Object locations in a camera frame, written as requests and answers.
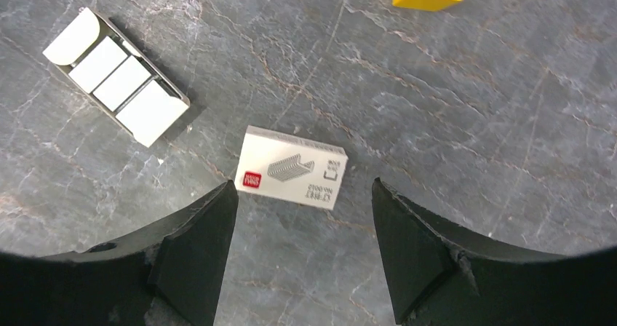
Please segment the staple box grey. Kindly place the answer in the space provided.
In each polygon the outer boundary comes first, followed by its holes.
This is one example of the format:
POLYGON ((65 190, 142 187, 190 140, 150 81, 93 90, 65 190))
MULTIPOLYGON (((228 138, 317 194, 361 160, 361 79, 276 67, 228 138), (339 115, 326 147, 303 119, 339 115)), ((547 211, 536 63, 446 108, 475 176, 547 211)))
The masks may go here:
POLYGON ((145 147, 157 141, 191 105, 118 27, 88 7, 42 54, 145 147))

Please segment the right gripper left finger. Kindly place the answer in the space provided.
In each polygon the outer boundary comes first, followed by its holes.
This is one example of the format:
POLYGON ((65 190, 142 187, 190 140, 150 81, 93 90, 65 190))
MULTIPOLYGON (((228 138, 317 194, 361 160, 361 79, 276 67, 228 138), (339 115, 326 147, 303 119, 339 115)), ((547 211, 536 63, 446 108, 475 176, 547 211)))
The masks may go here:
POLYGON ((236 223, 232 181, 136 231, 33 257, 1 254, 3 325, 144 325, 155 298, 212 325, 236 223))

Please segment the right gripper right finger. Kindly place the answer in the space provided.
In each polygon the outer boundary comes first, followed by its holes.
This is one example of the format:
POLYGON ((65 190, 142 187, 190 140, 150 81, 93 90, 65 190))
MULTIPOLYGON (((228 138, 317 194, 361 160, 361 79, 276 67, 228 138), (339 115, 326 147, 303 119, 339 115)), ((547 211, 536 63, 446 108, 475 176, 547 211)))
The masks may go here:
POLYGON ((481 235, 376 179, 372 209, 397 325, 614 325, 616 249, 579 255, 481 235))

